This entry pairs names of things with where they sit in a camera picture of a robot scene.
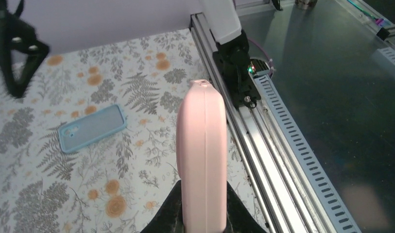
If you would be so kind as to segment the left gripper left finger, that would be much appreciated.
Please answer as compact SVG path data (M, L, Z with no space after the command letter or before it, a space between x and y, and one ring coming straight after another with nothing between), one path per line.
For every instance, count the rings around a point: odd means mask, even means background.
M184 233L181 180L178 180L163 204L141 233Z

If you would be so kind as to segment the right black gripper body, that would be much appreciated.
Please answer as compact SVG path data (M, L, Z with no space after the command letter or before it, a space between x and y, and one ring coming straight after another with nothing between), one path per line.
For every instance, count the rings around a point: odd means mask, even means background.
M10 52L12 44L17 46L23 43L29 47L36 41L34 27L20 18L24 7L25 1L20 0L12 13L8 9L8 1L0 0L0 56L5 51Z

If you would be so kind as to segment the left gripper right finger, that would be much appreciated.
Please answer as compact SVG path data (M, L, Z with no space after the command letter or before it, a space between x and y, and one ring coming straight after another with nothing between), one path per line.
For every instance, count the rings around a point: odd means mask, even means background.
M227 182L226 233L266 233Z

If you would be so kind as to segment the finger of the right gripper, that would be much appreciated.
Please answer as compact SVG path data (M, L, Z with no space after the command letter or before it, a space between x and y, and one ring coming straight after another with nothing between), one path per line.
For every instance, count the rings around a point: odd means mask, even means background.
M39 40L10 39L1 45L0 69L8 94L16 99L25 96L32 77L50 52Z

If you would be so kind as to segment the light blue phone case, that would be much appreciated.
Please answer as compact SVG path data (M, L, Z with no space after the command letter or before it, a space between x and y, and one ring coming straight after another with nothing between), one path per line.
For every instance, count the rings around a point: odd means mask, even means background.
M58 129L60 149L74 153L125 129L126 117L118 104L108 106Z

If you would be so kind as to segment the phone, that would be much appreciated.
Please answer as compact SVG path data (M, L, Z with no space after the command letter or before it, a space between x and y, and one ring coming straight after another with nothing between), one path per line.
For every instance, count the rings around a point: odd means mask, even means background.
M227 132L221 94L207 80L193 80L176 124L185 232L222 233L226 228Z

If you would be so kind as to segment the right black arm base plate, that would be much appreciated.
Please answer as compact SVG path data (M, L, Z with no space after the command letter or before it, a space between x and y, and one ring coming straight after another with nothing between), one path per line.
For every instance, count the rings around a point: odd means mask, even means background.
M214 62L227 88L233 106L253 109L261 96L250 77L249 42L244 30L241 35L223 45L216 43Z

